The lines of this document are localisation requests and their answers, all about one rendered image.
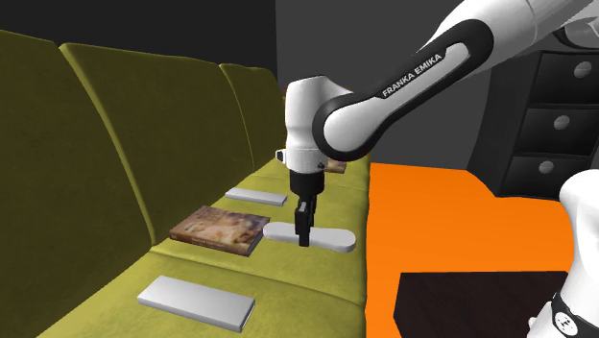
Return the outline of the dark chest of drawers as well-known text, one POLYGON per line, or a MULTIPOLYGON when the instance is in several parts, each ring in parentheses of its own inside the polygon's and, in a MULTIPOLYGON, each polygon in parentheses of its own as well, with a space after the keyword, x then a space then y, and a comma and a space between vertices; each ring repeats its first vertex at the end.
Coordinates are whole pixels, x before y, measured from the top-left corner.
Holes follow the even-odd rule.
POLYGON ((491 71, 467 170, 496 197, 556 200, 599 147, 599 52, 537 51, 491 71))

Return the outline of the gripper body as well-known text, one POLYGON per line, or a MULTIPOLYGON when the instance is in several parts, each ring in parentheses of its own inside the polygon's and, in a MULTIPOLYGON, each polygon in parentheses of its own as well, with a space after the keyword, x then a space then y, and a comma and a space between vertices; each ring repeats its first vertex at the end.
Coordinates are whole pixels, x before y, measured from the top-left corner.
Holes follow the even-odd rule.
POLYGON ((290 170, 289 173, 290 189, 299 197, 299 205, 306 202, 307 207, 315 212, 317 197, 324 191, 324 172, 303 174, 290 170))

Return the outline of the brown picture cover book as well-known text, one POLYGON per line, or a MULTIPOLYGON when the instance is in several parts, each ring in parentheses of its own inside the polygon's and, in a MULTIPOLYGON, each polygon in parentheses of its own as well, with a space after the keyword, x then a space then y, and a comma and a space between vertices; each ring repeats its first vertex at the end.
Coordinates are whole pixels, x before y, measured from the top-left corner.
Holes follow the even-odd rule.
POLYGON ((171 239, 205 248, 250 256, 270 217, 203 205, 169 230, 171 239))

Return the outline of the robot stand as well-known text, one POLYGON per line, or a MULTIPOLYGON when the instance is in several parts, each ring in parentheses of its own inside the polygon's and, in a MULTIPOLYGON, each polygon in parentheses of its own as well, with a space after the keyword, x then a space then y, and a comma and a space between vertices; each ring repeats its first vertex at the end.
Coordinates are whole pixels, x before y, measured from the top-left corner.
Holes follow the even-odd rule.
POLYGON ((402 338, 525 338, 566 272, 403 273, 394 320, 402 338))

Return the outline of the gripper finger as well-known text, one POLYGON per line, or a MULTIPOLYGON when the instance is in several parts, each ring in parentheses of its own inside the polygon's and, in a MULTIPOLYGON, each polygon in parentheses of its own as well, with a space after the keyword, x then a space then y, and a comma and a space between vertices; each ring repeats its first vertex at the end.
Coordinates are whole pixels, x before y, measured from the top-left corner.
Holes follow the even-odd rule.
POLYGON ((295 233, 299 237, 299 245, 309 246, 309 232, 312 223, 312 211, 310 204, 306 201, 299 201, 295 209, 295 233))

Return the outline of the large white flat tablet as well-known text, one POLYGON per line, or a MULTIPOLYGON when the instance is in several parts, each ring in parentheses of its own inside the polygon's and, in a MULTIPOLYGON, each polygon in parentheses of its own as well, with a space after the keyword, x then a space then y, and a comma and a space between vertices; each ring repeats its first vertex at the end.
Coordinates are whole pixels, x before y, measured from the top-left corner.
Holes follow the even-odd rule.
POLYGON ((137 301, 184 318, 241 333, 255 299, 166 276, 157 277, 137 301))

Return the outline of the small white flat tablet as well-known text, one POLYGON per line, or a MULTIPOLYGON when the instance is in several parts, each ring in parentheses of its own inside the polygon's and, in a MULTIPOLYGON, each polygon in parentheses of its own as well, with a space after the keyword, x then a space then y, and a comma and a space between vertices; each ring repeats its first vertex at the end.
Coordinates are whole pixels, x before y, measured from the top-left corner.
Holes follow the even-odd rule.
POLYGON ((272 192, 232 187, 225 196, 229 199, 245 201, 263 205, 284 206, 288 196, 272 192))

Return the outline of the white flat oblong remote control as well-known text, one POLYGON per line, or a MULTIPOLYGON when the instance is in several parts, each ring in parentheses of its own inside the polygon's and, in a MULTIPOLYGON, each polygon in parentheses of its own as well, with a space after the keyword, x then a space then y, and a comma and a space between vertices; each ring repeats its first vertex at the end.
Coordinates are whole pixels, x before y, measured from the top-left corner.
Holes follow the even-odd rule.
MULTIPOLYGON (((263 235, 279 242, 300 243, 300 236, 296 234, 295 225, 290 223, 268 223, 263 228, 263 235)), ((308 234, 308 245, 338 253, 349 253, 356 246, 356 237, 352 231, 347 229, 312 227, 308 234)))

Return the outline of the olive green sofa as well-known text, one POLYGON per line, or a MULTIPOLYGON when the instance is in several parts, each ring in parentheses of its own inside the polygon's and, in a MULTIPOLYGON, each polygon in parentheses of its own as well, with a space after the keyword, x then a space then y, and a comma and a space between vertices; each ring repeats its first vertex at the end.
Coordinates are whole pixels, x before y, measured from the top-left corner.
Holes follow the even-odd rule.
POLYGON ((290 222, 266 69, 0 31, 0 338, 367 338, 366 253, 172 240, 203 205, 290 222), (142 305, 157 277, 255 299, 241 333, 142 305))

